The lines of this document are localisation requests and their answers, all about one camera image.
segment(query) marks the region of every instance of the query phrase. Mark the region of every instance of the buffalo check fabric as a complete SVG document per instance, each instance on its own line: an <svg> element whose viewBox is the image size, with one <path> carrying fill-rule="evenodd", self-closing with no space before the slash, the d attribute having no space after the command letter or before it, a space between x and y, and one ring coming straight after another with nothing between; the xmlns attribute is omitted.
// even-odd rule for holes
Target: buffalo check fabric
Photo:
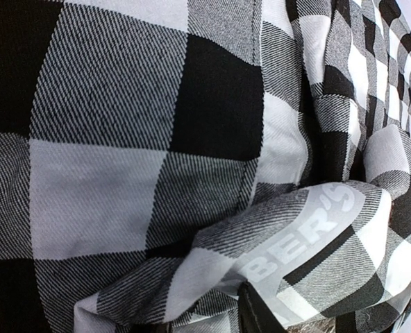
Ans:
<svg viewBox="0 0 411 333"><path fill-rule="evenodd" d="M342 222L303 220L320 190L350 222L312 253ZM411 310L394 0L0 0L0 332L236 333L224 277L286 228L240 272L287 258L285 327Z"/></svg>

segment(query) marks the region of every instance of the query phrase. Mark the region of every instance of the plaid shirt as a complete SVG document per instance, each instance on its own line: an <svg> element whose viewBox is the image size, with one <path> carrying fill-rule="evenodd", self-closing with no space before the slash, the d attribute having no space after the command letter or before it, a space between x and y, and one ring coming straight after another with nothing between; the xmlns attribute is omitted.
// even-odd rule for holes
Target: plaid shirt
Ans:
<svg viewBox="0 0 411 333"><path fill-rule="evenodd" d="M0 0L0 332L234 333L245 279L285 327L410 311L395 1Z"/></svg>

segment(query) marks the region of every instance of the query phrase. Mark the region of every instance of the gray square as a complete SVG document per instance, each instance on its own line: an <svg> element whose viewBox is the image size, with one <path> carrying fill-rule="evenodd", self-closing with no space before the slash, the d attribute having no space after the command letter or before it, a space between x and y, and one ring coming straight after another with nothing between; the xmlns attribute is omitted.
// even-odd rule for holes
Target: gray square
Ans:
<svg viewBox="0 0 411 333"><path fill-rule="evenodd" d="M171 281L183 259L147 258L139 267L99 292L97 314L125 327L136 322L163 320Z"/></svg>
<svg viewBox="0 0 411 333"><path fill-rule="evenodd" d="M375 30L374 53L375 58L387 66L387 46L378 26Z"/></svg>
<svg viewBox="0 0 411 333"><path fill-rule="evenodd" d="M401 40L404 35L410 33L410 31L408 30L408 25L406 24L404 19L393 20L390 25L390 28L399 40Z"/></svg>
<svg viewBox="0 0 411 333"><path fill-rule="evenodd" d="M403 82L403 89L404 89L404 91L403 91L403 102L404 102L404 104L410 106L410 104L411 104L410 86L406 81Z"/></svg>
<svg viewBox="0 0 411 333"><path fill-rule="evenodd" d="M349 132L351 101L339 95L323 95L315 101L318 120L323 133Z"/></svg>
<svg viewBox="0 0 411 333"><path fill-rule="evenodd" d="M385 103L380 99L377 99L376 109L375 109L375 119L374 119L374 132L380 130L383 127L385 120Z"/></svg>
<svg viewBox="0 0 411 333"><path fill-rule="evenodd" d="M34 258L144 250L165 155L32 140Z"/></svg>
<svg viewBox="0 0 411 333"><path fill-rule="evenodd" d="M175 332L232 333L230 316L228 312L224 312L218 316L212 316L210 318L203 319L202 321L196 321L187 326L177 327Z"/></svg>
<svg viewBox="0 0 411 333"><path fill-rule="evenodd" d="M375 59L375 56L372 55L368 50L366 50L365 53L366 53L366 63L367 63L367 78L369 81L367 93L368 95L377 97L377 84L386 86L387 80L386 82L383 82L383 80L381 80L380 82L381 78L378 77L378 69L377 69L377 65L379 65L380 62L377 61L377 59Z"/></svg>
<svg viewBox="0 0 411 333"><path fill-rule="evenodd" d="M212 40L249 64L260 64L261 1L188 1L189 33Z"/></svg>
<svg viewBox="0 0 411 333"><path fill-rule="evenodd" d="M261 54L265 91L298 111L303 65L295 40L273 24L263 22Z"/></svg>
<svg viewBox="0 0 411 333"><path fill-rule="evenodd" d="M251 161L169 153L155 191L146 247L174 243L235 215L240 201L250 197L255 176L251 165Z"/></svg>
<svg viewBox="0 0 411 333"><path fill-rule="evenodd" d="M347 42L350 40L352 40L351 27L343 16L335 11L326 44L326 65L335 67L349 80L351 80L351 73L346 59L349 59L351 52L351 43Z"/></svg>
<svg viewBox="0 0 411 333"><path fill-rule="evenodd" d="M410 78L410 70L408 73L405 72L406 66L407 66L406 62L408 61L408 57L410 57L408 50L405 48L403 44L401 44L401 41L399 41L396 61L399 64L399 70L402 72L404 76L407 76L408 79L405 78L406 81L409 81L409 78Z"/></svg>
<svg viewBox="0 0 411 333"><path fill-rule="evenodd" d="M350 1L349 15L351 16L352 43L362 55L366 55L366 38L363 21L363 11L354 1Z"/></svg>
<svg viewBox="0 0 411 333"><path fill-rule="evenodd" d="M375 4L373 1L362 1L361 9L364 17L375 22Z"/></svg>
<svg viewBox="0 0 411 333"><path fill-rule="evenodd" d="M0 260L32 258L28 140L0 133Z"/></svg>
<svg viewBox="0 0 411 333"><path fill-rule="evenodd" d="M66 3L37 84L33 138L167 149L186 46L185 32Z"/></svg>
<svg viewBox="0 0 411 333"><path fill-rule="evenodd" d="M296 189L295 184L269 184L259 182L256 185L253 204L263 203L265 201L278 198L280 195L290 193Z"/></svg>
<svg viewBox="0 0 411 333"><path fill-rule="evenodd" d="M387 68L389 70L389 83L393 85L394 87L398 87L399 86L399 64L398 62L392 57L389 57L389 65Z"/></svg>
<svg viewBox="0 0 411 333"><path fill-rule="evenodd" d="M319 311L327 309L366 284L376 268L356 234L294 285L297 293Z"/></svg>
<svg viewBox="0 0 411 333"><path fill-rule="evenodd" d="M306 16L331 16L331 8L329 5L322 6L322 2L318 1L293 1L293 6L296 6L300 18Z"/></svg>

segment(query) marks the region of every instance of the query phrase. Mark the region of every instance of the flannel shirt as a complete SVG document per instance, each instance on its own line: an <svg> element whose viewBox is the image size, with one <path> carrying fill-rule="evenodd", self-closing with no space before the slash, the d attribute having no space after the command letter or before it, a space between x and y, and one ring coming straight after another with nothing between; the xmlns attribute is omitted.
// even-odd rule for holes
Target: flannel shirt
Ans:
<svg viewBox="0 0 411 333"><path fill-rule="evenodd" d="M410 311L395 1L0 0L0 332L235 333L241 279L285 327Z"/></svg>

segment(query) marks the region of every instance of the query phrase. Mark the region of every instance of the cloth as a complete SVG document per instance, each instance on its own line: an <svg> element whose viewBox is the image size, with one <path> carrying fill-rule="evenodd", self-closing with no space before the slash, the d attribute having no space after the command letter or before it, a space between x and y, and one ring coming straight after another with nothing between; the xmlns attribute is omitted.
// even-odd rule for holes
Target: cloth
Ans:
<svg viewBox="0 0 411 333"><path fill-rule="evenodd" d="M234 333L229 277L285 327L404 312L395 1L0 0L0 332Z"/></svg>

